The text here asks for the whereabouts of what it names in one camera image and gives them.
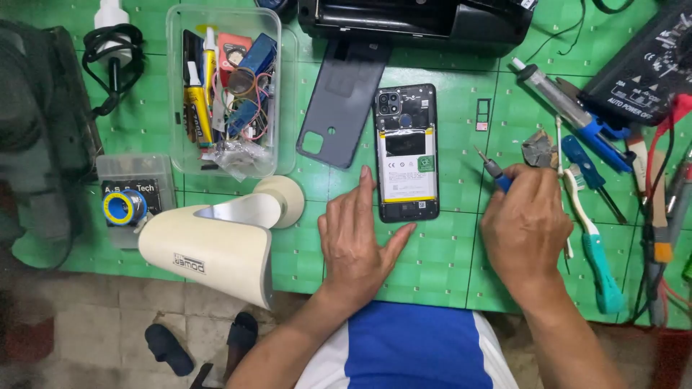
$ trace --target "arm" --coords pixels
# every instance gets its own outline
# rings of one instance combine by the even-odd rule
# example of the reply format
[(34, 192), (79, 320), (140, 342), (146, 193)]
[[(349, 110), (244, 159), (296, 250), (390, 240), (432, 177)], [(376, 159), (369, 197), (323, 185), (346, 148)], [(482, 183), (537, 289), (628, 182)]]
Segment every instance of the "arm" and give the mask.
[(375, 240), (367, 166), (357, 188), (327, 204), (318, 219), (327, 277), (305, 305), (243, 358), (227, 389), (292, 388), (320, 346), (369, 303), (394, 268), (415, 224), (406, 224), (385, 247)]
[(510, 191), (496, 191), (481, 221), (495, 272), (527, 318), (546, 388), (625, 388), (574, 306), (557, 269), (572, 222), (555, 171), (513, 165)]

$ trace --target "white lamp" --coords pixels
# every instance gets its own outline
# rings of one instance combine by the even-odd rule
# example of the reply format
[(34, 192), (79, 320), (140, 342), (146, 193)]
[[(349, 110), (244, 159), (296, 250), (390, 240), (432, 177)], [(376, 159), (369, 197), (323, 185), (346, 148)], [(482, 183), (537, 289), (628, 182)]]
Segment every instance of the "white lamp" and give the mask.
[(252, 194), (215, 206), (167, 210), (139, 236), (147, 262), (271, 309), (271, 232), (301, 216), (305, 197), (283, 176), (261, 180)]

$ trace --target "person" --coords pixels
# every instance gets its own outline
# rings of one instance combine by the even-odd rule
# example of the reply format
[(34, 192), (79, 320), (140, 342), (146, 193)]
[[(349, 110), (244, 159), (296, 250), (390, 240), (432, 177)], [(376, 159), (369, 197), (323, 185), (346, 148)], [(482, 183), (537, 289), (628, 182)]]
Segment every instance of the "person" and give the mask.
[[(557, 269), (572, 222), (550, 169), (512, 165), (480, 228), (487, 255), (521, 307), (546, 388), (625, 388)], [(240, 361), (227, 389), (517, 388), (495, 334), (466, 309), (371, 302), (416, 225), (384, 246), (374, 233), (372, 173), (318, 219), (327, 276)]]

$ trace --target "teal toothbrush handle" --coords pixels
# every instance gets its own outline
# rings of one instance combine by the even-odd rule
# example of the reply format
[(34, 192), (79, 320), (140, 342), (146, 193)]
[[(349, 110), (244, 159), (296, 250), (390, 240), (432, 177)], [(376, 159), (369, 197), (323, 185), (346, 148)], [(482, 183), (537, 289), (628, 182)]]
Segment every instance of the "teal toothbrush handle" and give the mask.
[(591, 261), (596, 275), (596, 302), (602, 314), (616, 314), (623, 309), (624, 297), (615, 279), (610, 274), (600, 235), (584, 234), (582, 236), (586, 256)]

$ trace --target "hand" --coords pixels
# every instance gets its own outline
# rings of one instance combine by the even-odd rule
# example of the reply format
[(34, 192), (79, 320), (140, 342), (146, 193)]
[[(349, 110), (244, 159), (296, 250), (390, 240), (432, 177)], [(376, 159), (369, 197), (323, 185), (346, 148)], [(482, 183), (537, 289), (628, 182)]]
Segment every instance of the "hand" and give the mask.
[(416, 228), (414, 223), (406, 224), (386, 246), (377, 244), (372, 208), (375, 185), (370, 168), (364, 165), (358, 186), (327, 203), (327, 214), (317, 220), (327, 267), (318, 293), (348, 316), (375, 297)]
[(536, 293), (564, 288), (557, 261), (573, 225), (562, 209), (553, 169), (515, 164), (504, 174), (512, 186), (507, 194), (500, 189), (493, 194), (481, 233), (493, 269), (523, 305)]

